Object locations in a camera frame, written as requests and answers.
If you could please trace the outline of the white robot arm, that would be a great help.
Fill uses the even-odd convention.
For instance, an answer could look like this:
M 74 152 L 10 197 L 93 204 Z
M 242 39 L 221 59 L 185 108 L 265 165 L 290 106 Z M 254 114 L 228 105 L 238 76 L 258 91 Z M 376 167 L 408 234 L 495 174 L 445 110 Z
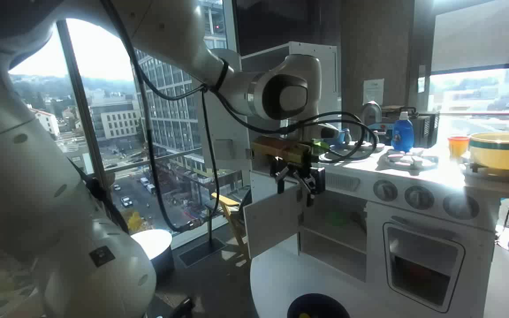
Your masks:
M 263 121 L 316 105 L 320 62 L 295 53 L 260 75 L 238 71 L 207 48 L 196 0 L 0 0 L 0 251 L 30 267 L 51 318 L 143 318 L 155 294 L 152 262 L 106 216 L 10 82 L 10 69 L 65 18 L 176 66 L 233 114 Z

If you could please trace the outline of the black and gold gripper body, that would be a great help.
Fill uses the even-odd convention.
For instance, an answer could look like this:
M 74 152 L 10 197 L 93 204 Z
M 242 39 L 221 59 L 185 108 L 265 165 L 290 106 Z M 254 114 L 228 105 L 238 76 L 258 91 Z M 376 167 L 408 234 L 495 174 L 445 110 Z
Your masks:
M 309 174 L 316 158 L 311 151 L 295 140 L 277 140 L 260 137 L 252 142 L 254 163 L 258 168 L 267 167 L 272 174 L 283 168 L 293 168 Z

